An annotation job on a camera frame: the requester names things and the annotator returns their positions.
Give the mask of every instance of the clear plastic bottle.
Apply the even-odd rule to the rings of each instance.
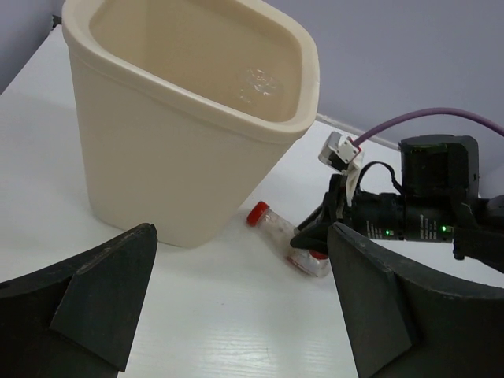
[[[259,202],[246,218],[246,222],[267,235],[279,252],[303,272],[314,277],[325,277],[331,271],[327,256],[316,251],[291,247],[291,239],[298,233],[298,229],[272,211],[267,203]]]

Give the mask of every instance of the plastic container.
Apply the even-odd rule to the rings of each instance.
[[[331,272],[328,256],[313,250],[300,250],[291,247],[291,240],[298,233],[298,229],[271,210],[267,203],[259,202],[250,211],[246,222],[251,227],[259,228],[273,243],[277,251],[304,273],[314,277],[326,277]]]
[[[317,49],[258,0],[67,0],[87,189],[96,215],[212,239],[313,123]]]

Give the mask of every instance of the trash bin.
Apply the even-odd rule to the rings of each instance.
[[[317,48],[259,0],[67,0],[88,195],[96,216],[212,239],[313,123]]]

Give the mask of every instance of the white table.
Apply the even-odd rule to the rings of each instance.
[[[244,224],[265,200],[297,223],[320,202],[331,169],[317,160],[331,128],[316,123],[211,243],[159,244],[125,377],[355,377],[332,276],[309,279]],[[366,143],[366,161],[400,175],[397,151]],[[392,190],[384,169],[364,189]],[[0,281],[24,275],[120,233],[87,202],[68,51],[54,31],[0,97]],[[384,243],[439,270],[504,287],[450,246]]]

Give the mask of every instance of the cable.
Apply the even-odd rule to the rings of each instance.
[[[403,114],[399,117],[392,118],[391,120],[388,120],[386,122],[383,122],[382,124],[379,124],[378,126],[375,126],[371,130],[365,132],[361,136],[359,136],[357,139],[353,141],[353,145],[355,147],[360,146],[364,141],[368,140],[369,138],[372,138],[376,134],[379,134],[388,128],[391,128],[392,126],[395,126],[396,124],[401,124],[402,122],[406,122],[407,120],[414,120],[415,118],[420,118],[420,117],[426,117],[426,116],[435,116],[437,114],[444,114],[447,116],[456,116],[456,117],[461,117],[465,118],[466,120],[472,120],[478,124],[482,124],[485,128],[491,129],[493,132],[496,132],[500,136],[504,136],[504,128],[496,124],[492,120],[488,120],[485,117],[479,116],[475,113],[468,112],[467,110],[462,110],[462,109],[456,109],[456,108],[427,108],[427,109],[421,109],[417,110],[415,112]]]
[[[395,179],[395,172],[394,169],[387,163],[383,163],[382,161],[371,161],[370,163],[366,164],[364,168],[361,170],[361,175],[359,176],[359,180],[357,181],[357,186],[356,186],[356,191],[361,191],[361,181],[364,178],[364,175],[368,172],[368,170],[373,167],[374,165],[380,164],[386,169],[388,169],[388,172],[391,173],[391,178],[392,178],[392,185],[394,185],[394,188],[396,191],[399,192],[399,194],[404,195],[404,190],[402,189],[402,186],[400,183],[397,182]]]

